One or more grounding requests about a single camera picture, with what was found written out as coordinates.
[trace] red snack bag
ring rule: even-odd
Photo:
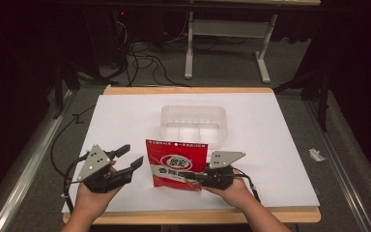
[[[146,139],[146,147],[155,187],[201,190],[200,183],[187,180],[178,173],[181,171],[204,172],[208,144]]]

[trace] clear plastic container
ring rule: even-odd
[[[227,136],[226,111],[220,106],[166,105],[161,109],[164,141],[206,143],[219,149]]]

